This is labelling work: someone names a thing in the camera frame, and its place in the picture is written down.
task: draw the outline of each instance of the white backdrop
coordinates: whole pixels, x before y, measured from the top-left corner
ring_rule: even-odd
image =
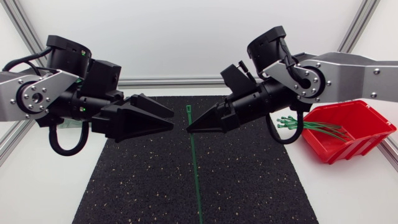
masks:
[[[283,25],[292,53],[335,51],[362,0],[20,0],[43,44],[49,34],[123,67],[122,78],[219,77],[246,47]]]

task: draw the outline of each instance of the red storage bin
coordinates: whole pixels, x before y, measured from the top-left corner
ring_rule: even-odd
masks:
[[[342,126],[352,140],[341,141],[327,134],[304,129],[302,136],[312,146],[322,162],[364,156],[397,128],[376,110],[361,100],[319,106],[304,121],[318,121]]]

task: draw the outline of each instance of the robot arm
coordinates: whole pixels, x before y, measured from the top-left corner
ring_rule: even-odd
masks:
[[[29,62],[48,54],[46,68]],[[9,70],[28,63],[32,68],[15,73]],[[120,142],[152,133],[168,131],[174,112],[145,95],[125,98],[116,90],[121,67],[91,58],[85,46],[50,35],[47,49],[13,60],[0,72],[0,121],[34,119],[49,127],[50,145],[63,156],[81,151],[91,130]],[[64,118],[83,121],[80,142],[71,150],[58,144],[57,125]]]
[[[313,103],[357,98],[398,101],[398,62],[377,62],[338,52],[291,56],[283,27],[275,27],[248,45],[258,76],[256,83],[242,62],[221,72],[232,94],[194,121],[187,131],[226,133],[265,116],[272,137],[279,143],[294,142],[303,129],[303,112]],[[290,107],[297,111],[298,128],[290,139],[279,139],[269,113]]]

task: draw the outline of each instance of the green zip tie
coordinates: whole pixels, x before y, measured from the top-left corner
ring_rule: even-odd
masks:
[[[188,114],[188,123],[192,124],[191,117],[191,105],[187,105],[187,114]],[[197,169],[197,156],[195,153],[195,143],[193,141],[193,134],[189,134],[191,139],[191,148],[192,148],[192,162],[193,162],[193,173],[195,175],[195,188],[197,190],[197,201],[198,201],[198,211],[199,211],[199,223],[203,224],[203,217],[201,213],[201,203],[200,203],[200,192],[199,192],[199,180],[198,180],[198,169]]]
[[[287,118],[283,116],[280,119],[277,119],[277,121],[281,123],[281,124],[277,125],[278,128],[288,128],[289,130],[297,129],[298,122],[296,119],[294,119],[291,116],[288,116]],[[333,136],[334,138],[337,138],[344,142],[347,141],[344,138],[351,139],[350,136],[345,134],[347,132],[344,130],[341,130],[342,127],[340,125],[336,125],[336,124],[329,124],[329,123],[325,123],[325,122],[304,121],[304,128],[328,134],[328,135]]]

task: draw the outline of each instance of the black rubber mat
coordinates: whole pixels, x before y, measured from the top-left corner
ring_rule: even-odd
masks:
[[[193,119],[222,96],[156,97],[172,131],[108,140],[74,223],[199,223],[185,105]],[[264,119],[195,134],[204,223],[318,223],[283,145]]]

